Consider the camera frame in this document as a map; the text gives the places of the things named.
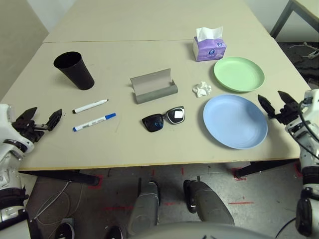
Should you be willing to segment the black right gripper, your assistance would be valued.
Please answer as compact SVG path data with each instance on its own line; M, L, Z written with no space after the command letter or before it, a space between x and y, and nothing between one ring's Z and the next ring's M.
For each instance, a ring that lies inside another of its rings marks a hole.
M279 114L275 114L275 109L271 106L271 103L261 95L258 95L258 101L261 107L267 113L269 119L276 119L279 123L288 125L299 116L299 104L288 93L278 91L281 100L284 102L283 108L280 109Z

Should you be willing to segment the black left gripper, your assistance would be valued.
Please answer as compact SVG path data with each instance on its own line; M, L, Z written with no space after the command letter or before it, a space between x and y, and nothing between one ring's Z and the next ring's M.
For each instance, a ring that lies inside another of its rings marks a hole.
M59 109L49 117L46 125L35 124L33 117L36 111L37 107L27 109L12 123L13 128L32 143L38 142L44 135L45 130L52 131L62 117L62 109Z

